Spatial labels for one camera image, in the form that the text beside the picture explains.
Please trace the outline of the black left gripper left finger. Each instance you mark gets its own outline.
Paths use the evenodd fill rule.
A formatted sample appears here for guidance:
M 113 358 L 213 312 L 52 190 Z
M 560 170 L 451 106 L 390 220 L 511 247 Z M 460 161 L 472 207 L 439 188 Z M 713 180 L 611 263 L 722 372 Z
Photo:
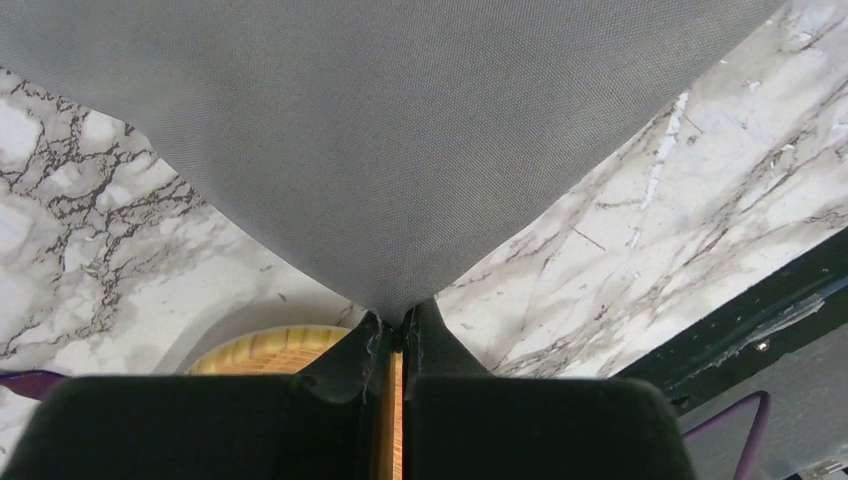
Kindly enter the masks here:
M 367 315 L 293 375 L 89 376 L 36 408 L 6 479 L 372 479 L 391 335 Z

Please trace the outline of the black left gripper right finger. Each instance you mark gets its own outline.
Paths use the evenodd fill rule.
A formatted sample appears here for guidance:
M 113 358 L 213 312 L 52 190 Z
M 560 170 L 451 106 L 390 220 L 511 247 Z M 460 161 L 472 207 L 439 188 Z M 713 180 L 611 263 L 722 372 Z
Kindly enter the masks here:
M 403 323 L 407 479 L 691 479 L 660 392 L 633 380 L 507 378 L 453 335 L 433 300 Z

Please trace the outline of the woven yellow wicker tray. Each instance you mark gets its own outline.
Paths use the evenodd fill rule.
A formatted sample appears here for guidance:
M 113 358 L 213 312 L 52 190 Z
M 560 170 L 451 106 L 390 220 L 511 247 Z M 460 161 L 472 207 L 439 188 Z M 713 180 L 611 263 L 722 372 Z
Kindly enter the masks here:
M 297 373 L 329 350 L 349 330 L 344 327 L 296 325 L 257 331 L 228 341 L 200 356 L 188 369 L 190 375 L 244 375 Z M 384 413 L 393 420 L 383 428 L 378 477 L 403 478 L 402 355 L 390 354 L 387 384 L 391 398 L 383 402 Z

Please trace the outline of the grey scalloped cloth placemat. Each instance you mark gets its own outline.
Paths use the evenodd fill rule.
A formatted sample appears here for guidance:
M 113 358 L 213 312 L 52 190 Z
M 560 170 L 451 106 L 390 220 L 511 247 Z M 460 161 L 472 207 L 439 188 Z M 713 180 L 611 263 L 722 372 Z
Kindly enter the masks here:
M 303 273 L 399 323 L 776 1 L 5 1 L 1 63 L 135 127 Z

